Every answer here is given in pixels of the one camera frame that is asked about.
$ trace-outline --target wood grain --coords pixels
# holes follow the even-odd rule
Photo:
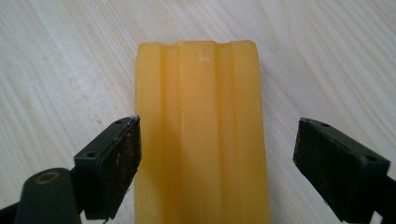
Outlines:
[[[273,223],[339,223],[292,162],[298,119],[396,162],[395,11],[392,0],[0,1],[0,206],[30,175],[73,167],[134,113],[140,43],[249,39],[261,57]],[[132,191],[113,222],[134,222]]]

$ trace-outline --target screw hole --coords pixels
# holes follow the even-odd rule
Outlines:
[[[87,154],[85,154],[87,157],[89,157],[89,158],[92,158],[92,157],[95,157],[95,155],[96,155],[96,153],[95,152],[92,152],[92,151],[89,151],[89,152],[87,152]]]
[[[55,172],[55,171],[46,172],[46,173],[40,175],[38,178],[36,178],[35,182],[38,185],[48,184],[52,180],[58,178],[58,176],[59,176],[58,172]]]
[[[365,156],[365,158],[369,161],[376,161],[376,157],[375,156]]]

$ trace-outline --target groove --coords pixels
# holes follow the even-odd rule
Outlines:
[[[221,198],[223,223],[240,220],[240,190],[238,152],[236,150],[235,84],[233,70],[233,44],[219,45],[215,49],[219,154],[221,169]]]

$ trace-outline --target yellow soap bar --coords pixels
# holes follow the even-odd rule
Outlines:
[[[135,223],[270,223],[253,42],[142,44],[135,90]]]

